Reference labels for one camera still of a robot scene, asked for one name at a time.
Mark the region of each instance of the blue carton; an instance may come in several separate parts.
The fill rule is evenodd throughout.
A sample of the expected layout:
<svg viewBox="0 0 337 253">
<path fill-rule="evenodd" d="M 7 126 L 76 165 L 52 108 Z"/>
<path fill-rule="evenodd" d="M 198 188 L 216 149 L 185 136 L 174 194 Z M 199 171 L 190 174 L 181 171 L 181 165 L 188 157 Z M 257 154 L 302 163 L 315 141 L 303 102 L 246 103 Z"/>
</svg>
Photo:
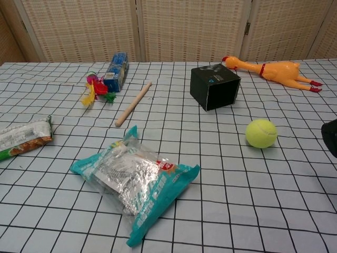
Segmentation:
<svg viewBox="0 0 337 253">
<path fill-rule="evenodd" d="M 103 78 L 103 82 L 107 86 L 108 92 L 121 91 L 127 68 L 127 53 L 115 53 Z"/>
</svg>

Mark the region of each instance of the yellow tennis ball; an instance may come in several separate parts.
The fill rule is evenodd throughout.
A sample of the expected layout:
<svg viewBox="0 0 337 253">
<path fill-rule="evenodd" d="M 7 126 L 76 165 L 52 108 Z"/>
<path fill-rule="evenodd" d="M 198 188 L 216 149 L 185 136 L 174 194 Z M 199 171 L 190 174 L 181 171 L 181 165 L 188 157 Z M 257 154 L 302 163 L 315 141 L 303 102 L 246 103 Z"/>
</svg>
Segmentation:
<svg viewBox="0 0 337 253">
<path fill-rule="evenodd" d="M 246 128 L 246 139 L 253 147 L 264 149 L 277 138 L 277 129 L 269 120 L 253 120 Z"/>
</svg>

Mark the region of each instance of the rubber chicken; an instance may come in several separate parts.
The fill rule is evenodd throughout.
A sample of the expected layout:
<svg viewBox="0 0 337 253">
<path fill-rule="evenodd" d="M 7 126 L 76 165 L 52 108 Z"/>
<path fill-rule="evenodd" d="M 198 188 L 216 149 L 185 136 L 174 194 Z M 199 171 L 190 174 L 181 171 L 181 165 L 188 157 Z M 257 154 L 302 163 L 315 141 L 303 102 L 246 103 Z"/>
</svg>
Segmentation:
<svg viewBox="0 0 337 253">
<path fill-rule="evenodd" d="M 226 67 L 229 69 L 246 69 L 259 74 L 261 77 L 274 82 L 281 83 L 284 86 L 290 88 L 296 88 L 300 90 L 307 90 L 312 92 L 320 92 L 322 89 L 314 88 L 308 85 L 299 83 L 310 83 L 314 86 L 321 86 L 322 83 L 309 80 L 303 76 L 300 76 L 300 64 L 295 62 L 274 62 L 263 64 L 251 64 L 240 61 L 234 56 L 226 56 L 222 58 L 222 61 L 226 63 Z"/>
</svg>

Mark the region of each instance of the black box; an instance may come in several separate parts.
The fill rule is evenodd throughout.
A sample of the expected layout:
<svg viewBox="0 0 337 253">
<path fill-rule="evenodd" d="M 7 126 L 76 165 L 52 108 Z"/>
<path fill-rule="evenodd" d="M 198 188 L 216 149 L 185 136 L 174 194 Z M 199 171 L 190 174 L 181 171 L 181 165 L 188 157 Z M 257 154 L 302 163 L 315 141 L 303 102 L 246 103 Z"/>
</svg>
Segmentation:
<svg viewBox="0 0 337 253">
<path fill-rule="evenodd" d="M 337 120 L 323 124 L 321 132 L 326 147 L 337 158 Z"/>
<path fill-rule="evenodd" d="M 190 94 L 205 111 L 235 102 L 241 78 L 222 64 L 191 69 Z"/>
</svg>

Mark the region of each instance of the door hinge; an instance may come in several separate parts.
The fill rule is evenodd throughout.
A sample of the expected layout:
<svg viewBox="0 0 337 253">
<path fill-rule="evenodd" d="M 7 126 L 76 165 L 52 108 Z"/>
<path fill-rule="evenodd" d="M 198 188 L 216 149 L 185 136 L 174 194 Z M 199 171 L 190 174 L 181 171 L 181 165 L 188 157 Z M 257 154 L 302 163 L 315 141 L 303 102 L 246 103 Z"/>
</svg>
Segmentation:
<svg viewBox="0 0 337 253">
<path fill-rule="evenodd" d="M 246 28 L 244 29 L 244 35 L 248 35 L 250 27 L 251 27 L 251 23 L 247 22 L 246 23 Z"/>
<path fill-rule="evenodd" d="M 22 20 L 21 20 L 21 24 L 22 24 L 23 28 L 25 28 L 26 32 L 28 32 L 28 31 L 27 31 L 27 28 L 26 28 L 26 26 L 25 26 L 25 23 L 24 23 Z"/>
</svg>

